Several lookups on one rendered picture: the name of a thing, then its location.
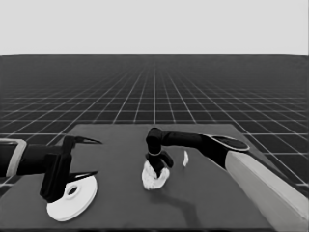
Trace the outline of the large thick white disc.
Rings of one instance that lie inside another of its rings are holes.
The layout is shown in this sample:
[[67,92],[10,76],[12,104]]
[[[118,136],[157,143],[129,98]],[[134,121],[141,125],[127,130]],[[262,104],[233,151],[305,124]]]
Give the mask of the large thick white disc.
[[94,176],[68,183],[63,196],[46,205],[48,215],[54,220],[64,222],[81,215],[91,205],[98,191]]

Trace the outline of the white round carrier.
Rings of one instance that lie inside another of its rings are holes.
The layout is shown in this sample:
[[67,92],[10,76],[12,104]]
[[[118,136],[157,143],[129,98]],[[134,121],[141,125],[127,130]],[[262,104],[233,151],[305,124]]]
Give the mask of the white round carrier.
[[144,166],[143,166],[141,178],[142,178],[142,180],[143,180],[143,179],[151,179],[151,180],[153,180],[153,181],[154,181],[154,188],[153,188],[153,189],[160,189],[160,188],[162,188],[162,187],[165,185],[166,181],[168,180],[168,179],[167,179],[166,181],[160,180],[160,179],[157,178],[156,176],[154,177],[154,176],[152,176],[152,175],[149,175],[149,174],[144,170]]

